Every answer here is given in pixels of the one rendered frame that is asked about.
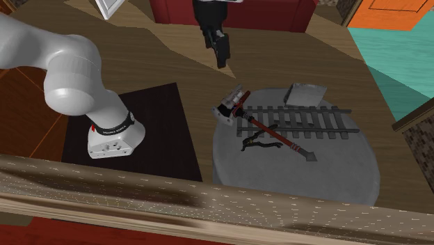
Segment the round grey table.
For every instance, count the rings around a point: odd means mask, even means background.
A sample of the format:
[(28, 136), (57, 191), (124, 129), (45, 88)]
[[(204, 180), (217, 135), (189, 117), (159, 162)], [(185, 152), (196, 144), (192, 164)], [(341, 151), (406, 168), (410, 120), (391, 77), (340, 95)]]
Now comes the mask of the round grey table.
[[(247, 106), (283, 106), (286, 90), (256, 90), (243, 103)], [(228, 126), (218, 120), (213, 137), (213, 181), (233, 187), (258, 189), (326, 200), (374, 205), (380, 190), (380, 173), (376, 155), (360, 131), (348, 139), (286, 139), (308, 152), (317, 161), (283, 144), (281, 148), (248, 147), (241, 151), (242, 141), (260, 131), (256, 125), (235, 118)], [(255, 141), (280, 142), (264, 133)]]

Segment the dark robot stand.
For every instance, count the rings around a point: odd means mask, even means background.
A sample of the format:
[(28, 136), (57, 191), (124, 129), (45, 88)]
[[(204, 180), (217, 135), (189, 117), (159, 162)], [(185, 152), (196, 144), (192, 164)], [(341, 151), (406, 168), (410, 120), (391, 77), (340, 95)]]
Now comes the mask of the dark robot stand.
[(177, 84), (120, 95), (145, 126), (143, 142), (129, 156), (91, 159), (87, 153), (87, 116), (70, 116), (61, 161), (183, 180), (202, 181)]

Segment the orange door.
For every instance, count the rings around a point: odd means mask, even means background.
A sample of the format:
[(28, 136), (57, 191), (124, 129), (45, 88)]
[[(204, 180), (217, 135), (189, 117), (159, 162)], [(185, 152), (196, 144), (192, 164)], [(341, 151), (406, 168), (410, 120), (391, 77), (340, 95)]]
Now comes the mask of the orange door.
[(434, 6), (434, 0), (362, 0), (349, 28), (411, 31)]

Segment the grey toy rail track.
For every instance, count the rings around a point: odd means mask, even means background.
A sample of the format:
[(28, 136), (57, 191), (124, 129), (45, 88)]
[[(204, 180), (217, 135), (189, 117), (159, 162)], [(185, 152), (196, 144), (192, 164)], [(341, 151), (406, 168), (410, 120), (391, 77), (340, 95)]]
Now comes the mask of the grey toy rail track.
[(337, 106), (247, 106), (243, 111), (285, 138), (346, 140), (350, 134), (360, 132), (353, 123), (347, 122), (351, 110)]

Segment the tan wooden furniture top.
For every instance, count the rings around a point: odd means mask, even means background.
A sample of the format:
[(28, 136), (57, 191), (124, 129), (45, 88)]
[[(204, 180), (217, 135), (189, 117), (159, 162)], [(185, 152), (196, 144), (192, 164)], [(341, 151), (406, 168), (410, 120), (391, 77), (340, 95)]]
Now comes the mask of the tan wooden furniture top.
[(11, 155), (0, 155), (0, 211), (237, 245), (434, 245), (434, 212)]

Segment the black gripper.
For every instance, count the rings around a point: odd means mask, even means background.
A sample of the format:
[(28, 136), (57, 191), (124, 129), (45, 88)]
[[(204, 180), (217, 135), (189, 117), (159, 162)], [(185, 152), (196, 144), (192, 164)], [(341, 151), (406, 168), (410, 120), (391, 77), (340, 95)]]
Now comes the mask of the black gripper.
[(223, 22), (227, 18), (227, 3), (193, 0), (193, 11), (204, 36), (205, 47), (215, 49), (217, 66), (224, 68), (230, 58), (230, 39), (226, 33), (216, 38), (216, 31), (223, 31)]

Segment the red sofa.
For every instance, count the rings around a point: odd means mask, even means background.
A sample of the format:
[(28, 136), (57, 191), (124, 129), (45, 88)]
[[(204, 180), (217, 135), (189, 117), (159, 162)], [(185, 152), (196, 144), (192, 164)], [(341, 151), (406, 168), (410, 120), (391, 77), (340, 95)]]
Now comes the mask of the red sofa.
[[(160, 24), (197, 25), (193, 0), (149, 0)], [(228, 3), (224, 27), (304, 33), (319, 0), (243, 0)]]

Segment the grey flat box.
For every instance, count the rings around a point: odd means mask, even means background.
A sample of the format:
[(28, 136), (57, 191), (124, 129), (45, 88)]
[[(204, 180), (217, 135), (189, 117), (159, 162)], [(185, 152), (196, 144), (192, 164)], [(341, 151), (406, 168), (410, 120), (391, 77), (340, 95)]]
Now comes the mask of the grey flat box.
[(293, 83), (284, 96), (286, 106), (318, 106), (325, 95), (325, 86)]

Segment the white picture frame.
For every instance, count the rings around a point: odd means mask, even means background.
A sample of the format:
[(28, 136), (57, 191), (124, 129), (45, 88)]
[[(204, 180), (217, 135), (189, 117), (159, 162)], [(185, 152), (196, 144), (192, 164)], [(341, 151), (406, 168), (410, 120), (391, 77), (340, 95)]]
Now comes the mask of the white picture frame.
[(125, 0), (95, 0), (103, 18), (105, 20), (116, 12), (116, 10), (124, 3)]

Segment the black pliers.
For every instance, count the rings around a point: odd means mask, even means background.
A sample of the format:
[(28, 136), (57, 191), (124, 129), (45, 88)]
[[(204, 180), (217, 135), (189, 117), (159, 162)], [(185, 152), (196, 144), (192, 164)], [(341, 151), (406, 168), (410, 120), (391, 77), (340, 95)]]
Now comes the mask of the black pliers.
[(246, 150), (246, 148), (254, 147), (254, 146), (259, 146), (261, 148), (271, 148), (271, 147), (281, 148), (283, 146), (283, 143), (281, 142), (262, 143), (259, 141), (255, 141), (255, 139), (257, 139), (259, 136), (262, 136), (265, 132), (266, 132), (265, 130), (260, 130), (254, 133), (252, 136), (249, 136), (248, 138), (244, 139), (242, 141), (243, 147), (241, 151), (243, 152)]

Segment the red-handled grey hammer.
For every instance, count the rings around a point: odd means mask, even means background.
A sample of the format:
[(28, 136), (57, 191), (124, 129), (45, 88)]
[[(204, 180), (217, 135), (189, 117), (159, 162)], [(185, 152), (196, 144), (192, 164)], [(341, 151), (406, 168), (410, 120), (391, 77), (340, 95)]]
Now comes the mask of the red-handled grey hammer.
[(280, 134), (274, 132), (271, 129), (271, 126), (267, 127), (262, 123), (260, 123), (259, 121), (257, 121), (253, 116), (249, 116), (243, 110), (243, 103), (248, 99), (249, 96), (250, 96), (250, 91), (247, 90), (246, 92), (243, 92), (242, 85), (238, 84), (236, 88), (231, 91), (230, 94), (228, 94), (220, 101), (220, 106), (217, 107), (213, 106), (211, 108), (211, 111), (217, 120), (219, 120), (221, 123), (226, 124), (228, 126), (233, 125), (235, 118), (242, 118), (244, 120), (247, 120), (249, 123), (256, 125), (263, 132), (266, 132), (269, 135), (274, 136), (277, 140), (284, 143), (285, 145), (288, 145), (292, 150), (304, 156), (306, 161), (317, 161), (317, 158), (313, 152), (306, 151), (305, 149), (295, 144), (294, 142), (291, 142), (287, 140), (285, 137), (281, 136)]

